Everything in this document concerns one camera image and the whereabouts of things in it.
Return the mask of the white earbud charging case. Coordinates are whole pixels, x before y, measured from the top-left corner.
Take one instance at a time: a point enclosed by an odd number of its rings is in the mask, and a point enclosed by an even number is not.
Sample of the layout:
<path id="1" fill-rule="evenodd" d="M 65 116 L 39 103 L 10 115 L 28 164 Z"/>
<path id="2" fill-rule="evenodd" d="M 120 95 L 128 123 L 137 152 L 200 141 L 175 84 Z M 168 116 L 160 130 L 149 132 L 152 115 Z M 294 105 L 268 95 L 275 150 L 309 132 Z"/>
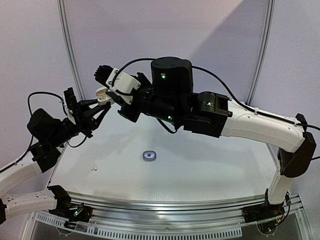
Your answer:
<path id="1" fill-rule="evenodd" d="M 114 100 L 108 95 L 108 93 L 108 88 L 105 86 L 100 87 L 95 91 L 95 96 L 99 106 L 104 106 L 107 103 L 113 105 L 115 103 Z"/>

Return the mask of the left aluminium frame post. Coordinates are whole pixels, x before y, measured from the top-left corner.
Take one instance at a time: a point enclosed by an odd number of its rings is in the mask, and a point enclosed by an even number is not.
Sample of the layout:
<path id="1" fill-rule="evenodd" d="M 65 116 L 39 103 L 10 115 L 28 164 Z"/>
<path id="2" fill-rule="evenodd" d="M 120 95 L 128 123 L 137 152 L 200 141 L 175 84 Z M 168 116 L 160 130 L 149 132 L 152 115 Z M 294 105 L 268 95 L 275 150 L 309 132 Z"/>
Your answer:
<path id="1" fill-rule="evenodd" d="M 78 70 L 78 65 L 76 62 L 76 57 L 75 57 L 72 38 L 71 38 L 71 32 L 70 32 L 69 23 L 68 23 L 66 1 L 57 0 L 57 8 L 58 8 L 58 14 L 59 14 L 59 21 L 61 25 L 62 37 L 65 45 L 65 50 L 66 50 L 71 74 L 75 84 L 75 88 L 79 98 L 81 100 L 85 100 L 86 95 L 85 95 L 84 87 L 80 77 L 80 73 Z"/>

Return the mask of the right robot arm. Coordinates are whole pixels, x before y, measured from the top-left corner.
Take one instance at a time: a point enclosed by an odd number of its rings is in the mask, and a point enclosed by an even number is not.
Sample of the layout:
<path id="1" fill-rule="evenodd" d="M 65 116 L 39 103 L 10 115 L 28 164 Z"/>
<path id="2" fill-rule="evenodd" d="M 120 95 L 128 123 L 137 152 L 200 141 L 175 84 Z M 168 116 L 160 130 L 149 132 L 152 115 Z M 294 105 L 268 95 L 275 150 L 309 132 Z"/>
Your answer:
<path id="1" fill-rule="evenodd" d="M 222 95 L 193 91 L 195 66 L 187 59 L 160 57 L 150 60 L 152 79 L 123 68 L 104 66 L 96 78 L 115 95 L 120 115 L 136 122 L 140 114 L 171 123 L 196 134 L 218 138 L 236 137 L 278 147 L 278 166 L 266 201 L 259 206 L 262 218 L 278 210 L 294 178 L 303 175 L 313 159 L 316 141 L 302 114 L 275 115 L 240 102 L 232 92 Z"/>

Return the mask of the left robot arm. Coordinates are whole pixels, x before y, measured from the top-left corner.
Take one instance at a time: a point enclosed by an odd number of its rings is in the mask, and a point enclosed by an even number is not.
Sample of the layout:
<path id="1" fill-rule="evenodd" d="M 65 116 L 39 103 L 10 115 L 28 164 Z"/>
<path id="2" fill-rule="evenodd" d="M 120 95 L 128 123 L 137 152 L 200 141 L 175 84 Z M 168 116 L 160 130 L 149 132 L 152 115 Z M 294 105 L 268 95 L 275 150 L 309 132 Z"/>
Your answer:
<path id="1" fill-rule="evenodd" d="M 111 101 L 103 104 L 97 100 L 68 100 L 71 116 L 60 120 L 49 115 L 44 109 L 35 110 L 27 129 L 38 141 L 28 147 L 26 153 L 0 170 L 0 222 L 18 215 L 49 211 L 50 214 L 66 218 L 69 222 L 87 223 L 93 209 L 84 203 L 73 204 L 72 198 L 60 185 L 22 195 L 10 195 L 9 190 L 22 182 L 43 174 L 58 163 L 62 148 L 79 133 L 91 138 L 104 116 L 112 106 Z"/>

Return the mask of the front aluminium rail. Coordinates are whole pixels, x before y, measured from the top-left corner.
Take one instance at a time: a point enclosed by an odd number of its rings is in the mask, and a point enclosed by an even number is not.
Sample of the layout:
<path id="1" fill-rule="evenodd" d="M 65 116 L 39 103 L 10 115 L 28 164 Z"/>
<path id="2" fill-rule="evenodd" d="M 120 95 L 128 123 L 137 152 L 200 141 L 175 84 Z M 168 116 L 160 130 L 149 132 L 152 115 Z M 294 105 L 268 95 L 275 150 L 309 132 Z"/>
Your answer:
<path id="1" fill-rule="evenodd" d="M 92 224 L 174 226 L 244 226 L 242 209 L 259 205 L 263 195 L 224 200 L 151 201 L 127 200 L 70 192 L 74 203 L 92 207 Z"/>

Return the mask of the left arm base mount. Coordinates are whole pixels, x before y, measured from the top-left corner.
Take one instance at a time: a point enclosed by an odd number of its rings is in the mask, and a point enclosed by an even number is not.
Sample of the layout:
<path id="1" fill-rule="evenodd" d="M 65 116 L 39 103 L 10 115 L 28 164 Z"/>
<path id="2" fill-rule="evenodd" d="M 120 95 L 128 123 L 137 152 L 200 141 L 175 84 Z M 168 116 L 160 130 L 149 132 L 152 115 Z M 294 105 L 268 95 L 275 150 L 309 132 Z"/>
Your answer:
<path id="1" fill-rule="evenodd" d="M 72 203 L 70 199 L 58 200 L 55 209 L 48 211 L 50 214 L 68 219 L 69 222 L 88 223 L 92 217 L 93 208 L 85 205 Z"/>

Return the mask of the aluminium frame post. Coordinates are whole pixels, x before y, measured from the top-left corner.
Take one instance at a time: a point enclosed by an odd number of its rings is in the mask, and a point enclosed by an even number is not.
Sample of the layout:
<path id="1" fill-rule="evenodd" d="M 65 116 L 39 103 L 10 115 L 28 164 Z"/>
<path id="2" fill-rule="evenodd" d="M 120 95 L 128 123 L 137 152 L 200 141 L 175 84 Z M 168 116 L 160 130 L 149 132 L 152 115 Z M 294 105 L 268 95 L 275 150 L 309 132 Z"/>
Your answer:
<path id="1" fill-rule="evenodd" d="M 62 37 L 65 45 L 65 50 L 66 50 L 71 74 L 75 84 L 75 88 L 79 98 L 81 100 L 85 100 L 86 95 L 85 95 L 84 87 L 80 77 L 80 73 L 78 70 L 78 65 L 76 62 L 76 57 L 75 57 L 72 38 L 71 38 L 71 32 L 70 32 L 69 23 L 68 23 L 66 1 L 57 0 L 57 8 L 58 8 L 58 14 L 59 14 L 59 21 L 61 25 Z"/>
<path id="2" fill-rule="evenodd" d="M 254 68 L 254 74 L 252 77 L 250 88 L 249 88 L 249 91 L 248 91 L 248 94 L 247 94 L 247 97 L 245 100 L 245 103 L 247 105 L 250 105 L 253 102 L 255 92 L 256 92 L 256 89 L 258 86 L 260 74 L 261 74 L 261 71 L 263 68 L 263 63 L 265 60 L 266 51 L 267 51 L 267 47 L 268 47 L 268 41 L 269 41 L 270 32 L 271 32 L 271 28 L 272 28 L 274 7 L 275 7 L 275 1 L 268 0 L 267 6 L 266 6 L 261 42 L 260 42 L 260 47 L 259 47 L 258 56 L 257 56 L 257 62 L 255 65 L 255 68 Z"/>

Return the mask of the right aluminium frame post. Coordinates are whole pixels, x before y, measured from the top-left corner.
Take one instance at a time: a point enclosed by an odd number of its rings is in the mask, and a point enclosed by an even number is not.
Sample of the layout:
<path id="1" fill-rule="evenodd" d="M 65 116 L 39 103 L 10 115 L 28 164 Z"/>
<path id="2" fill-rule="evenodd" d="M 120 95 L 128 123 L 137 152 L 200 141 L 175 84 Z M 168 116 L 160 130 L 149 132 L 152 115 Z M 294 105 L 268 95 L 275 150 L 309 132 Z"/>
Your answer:
<path id="1" fill-rule="evenodd" d="M 254 74 L 252 77 L 250 88 L 249 88 L 249 91 L 248 91 L 248 94 L 247 94 L 247 97 L 245 100 L 245 103 L 247 105 L 250 105 L 253 102 L 255 92 L 256 92 L 256 89 L 258 86 L 260 74 L 261 74 L 261 71 L 263 68 L 263 63 L 265 60 L 266 51 L 267 51 L 267 47 L 268 47 L 268 41 L 269 41 L 270 32 L 271 32 L 271 28 L 272 28 L 274 7 L 275 7 L 275 1 L 268 0 L 267 6 L 266 6 L 261 42 L 260 42 L 260 47 L 259 47 L 258 56 L 257 56 L 257 62 L 255 65 L 255 68 L 254 68 Z"/>

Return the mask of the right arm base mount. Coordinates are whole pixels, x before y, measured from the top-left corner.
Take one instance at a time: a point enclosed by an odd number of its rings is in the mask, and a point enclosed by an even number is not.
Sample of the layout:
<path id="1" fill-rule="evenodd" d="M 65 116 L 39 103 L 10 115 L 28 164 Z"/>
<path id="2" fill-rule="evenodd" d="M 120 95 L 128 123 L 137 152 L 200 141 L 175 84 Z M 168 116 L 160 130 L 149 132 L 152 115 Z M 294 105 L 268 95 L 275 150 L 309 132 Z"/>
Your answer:
<path id="1" fill-rule="evenodd" d="M 261 204 L 243 207 L 241 212 L 245 223 L 258 222 L 281 216 L 284 213 L 284 203 L 270 204 L 266 200 Z"/>

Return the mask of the blue-grey earbud charging case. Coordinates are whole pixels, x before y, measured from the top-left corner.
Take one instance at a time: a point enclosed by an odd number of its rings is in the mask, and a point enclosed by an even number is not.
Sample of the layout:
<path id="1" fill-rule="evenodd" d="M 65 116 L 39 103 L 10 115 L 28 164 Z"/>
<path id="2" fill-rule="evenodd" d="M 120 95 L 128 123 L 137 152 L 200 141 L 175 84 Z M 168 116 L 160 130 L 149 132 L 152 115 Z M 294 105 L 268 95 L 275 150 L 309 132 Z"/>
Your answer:
<path id="1" fill-rule="evenodd" d="M 157 159 L 157 153 L 153 150 L 146 150 L 142 153 L 142 159 L 145 162 L 153 162 Z"/>

